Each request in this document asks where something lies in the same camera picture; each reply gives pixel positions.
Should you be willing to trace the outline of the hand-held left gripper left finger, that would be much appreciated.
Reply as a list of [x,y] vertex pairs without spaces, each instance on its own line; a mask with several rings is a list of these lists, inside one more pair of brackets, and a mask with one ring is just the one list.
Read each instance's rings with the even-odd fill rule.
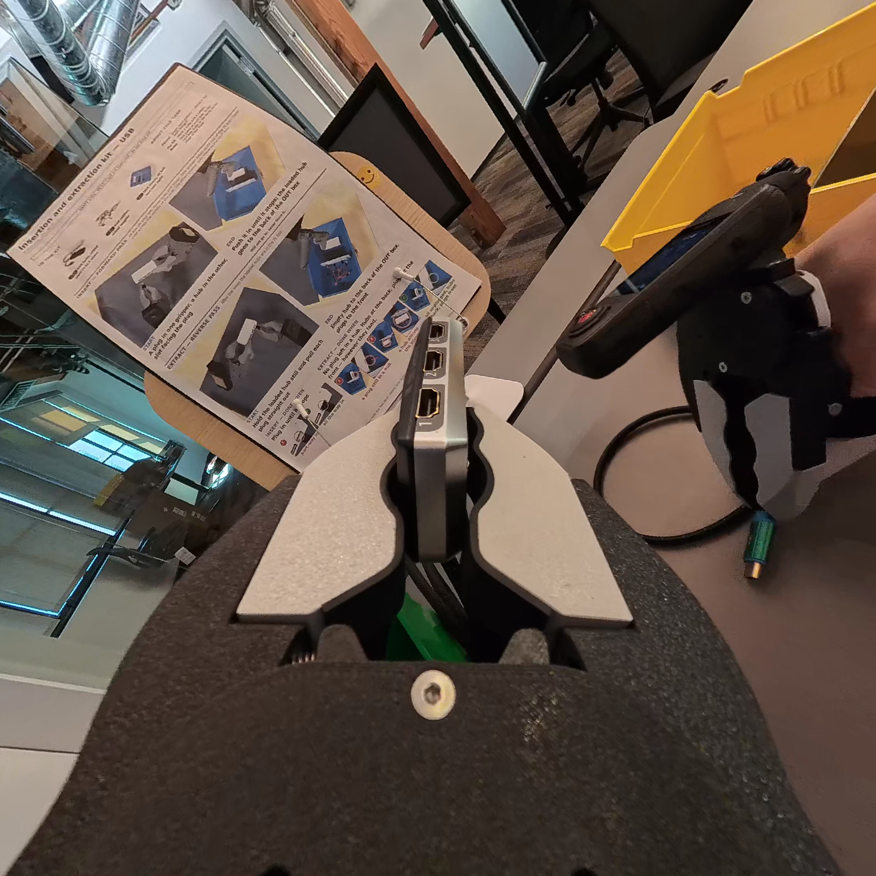
[[330,610],[387,578],[404,553],[391,500],[390,411],[328,448],[301,480],[236,608],[240,622],[325,625]]

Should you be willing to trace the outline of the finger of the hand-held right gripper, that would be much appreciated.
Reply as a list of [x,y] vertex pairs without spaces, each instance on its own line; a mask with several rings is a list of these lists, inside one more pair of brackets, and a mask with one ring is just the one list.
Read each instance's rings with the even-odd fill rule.
[[795,519],[826,478],[826,439],[818,428],[794,437],[791,402],[783,396],[753,400],[752,438],[758,507],[775,520]]
[[719,392],[703,380],[694,380],[692,386],[699,429],[713,463],[745,506],[761,509],[759,481],[754,471],[756,446],[744,409],[728,405]]

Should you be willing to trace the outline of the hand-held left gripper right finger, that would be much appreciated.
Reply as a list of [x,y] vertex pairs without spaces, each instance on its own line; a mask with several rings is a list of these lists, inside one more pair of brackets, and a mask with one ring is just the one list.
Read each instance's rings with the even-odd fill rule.
[[544,619],[543,630],[626,628],[631,609],[567,472],[486,407],[469,409],[485,489],[469,516],[476,567]]

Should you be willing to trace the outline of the grey metal port hub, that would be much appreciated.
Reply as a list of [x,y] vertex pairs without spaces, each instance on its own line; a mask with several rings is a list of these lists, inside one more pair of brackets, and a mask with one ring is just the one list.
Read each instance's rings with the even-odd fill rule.
[[407,554],[442,563],[460,553],[467,526],[469,437],[464,327],[422,320],[408,362],[393,430],[394,498]]

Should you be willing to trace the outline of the green plastic bin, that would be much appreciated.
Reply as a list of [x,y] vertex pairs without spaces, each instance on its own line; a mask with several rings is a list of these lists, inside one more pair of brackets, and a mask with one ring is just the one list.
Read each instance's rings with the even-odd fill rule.
[[464,648],[437,614],[409,594],[393,619],[386,644],[389,662],[467,662]]

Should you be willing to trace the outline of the person's right hand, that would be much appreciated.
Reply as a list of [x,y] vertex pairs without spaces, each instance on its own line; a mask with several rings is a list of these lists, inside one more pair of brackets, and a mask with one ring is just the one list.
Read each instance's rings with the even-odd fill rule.
[[803,249],[795,263],[821,283],[850,370],[850,395],[875,395],[875,197]]

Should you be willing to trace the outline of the yellow plastic bin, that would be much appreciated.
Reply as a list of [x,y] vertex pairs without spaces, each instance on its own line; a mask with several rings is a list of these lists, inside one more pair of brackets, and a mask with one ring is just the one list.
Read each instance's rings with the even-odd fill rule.
[[875,4],[702,96],[602,245],[630,274],[784,158],[812,171],[795,256],[874,195]]

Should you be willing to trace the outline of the black office chair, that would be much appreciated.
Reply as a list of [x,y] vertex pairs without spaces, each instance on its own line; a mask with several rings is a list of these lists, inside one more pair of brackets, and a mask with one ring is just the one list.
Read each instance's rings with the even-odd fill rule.
[[[671,115],[750,6],[748,1],[540,2],[533,36],[548,62],[542,99],[574,104],[586,87],[597,115],[571,148],[583,167],[605,129],[649,126]],[[608,70],[616,53],[641,87],[612,102]]]

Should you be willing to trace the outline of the printed instruction sheet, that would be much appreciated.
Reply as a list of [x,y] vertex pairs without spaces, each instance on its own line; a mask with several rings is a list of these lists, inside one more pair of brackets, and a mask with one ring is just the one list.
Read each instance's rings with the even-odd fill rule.
[[175,64],[10,247],[149,373],[301,472],[388,412],[483,280],[340,159]]

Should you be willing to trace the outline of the framed whiteboard on black stand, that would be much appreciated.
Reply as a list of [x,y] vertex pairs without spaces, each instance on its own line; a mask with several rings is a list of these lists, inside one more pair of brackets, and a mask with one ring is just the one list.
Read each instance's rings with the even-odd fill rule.
[[544,103],[548,62],[513,2],[425,1],[424,6],[569,229],[583,211],[588,179]]

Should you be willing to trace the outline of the black framed monitor on pole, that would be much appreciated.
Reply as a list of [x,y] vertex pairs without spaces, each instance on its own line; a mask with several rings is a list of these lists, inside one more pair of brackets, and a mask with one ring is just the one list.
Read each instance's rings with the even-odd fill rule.
[[324,151],[368,160],[445,228],[470,205],[454,172],[377,64],[316,142]]

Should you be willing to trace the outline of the silver metal air duct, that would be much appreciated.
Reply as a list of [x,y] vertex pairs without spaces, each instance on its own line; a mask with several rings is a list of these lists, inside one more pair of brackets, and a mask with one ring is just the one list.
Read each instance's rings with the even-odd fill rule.
[[79,103],[114,96],[137,24],[137,1],[2,2],[12,35],[35,52]]

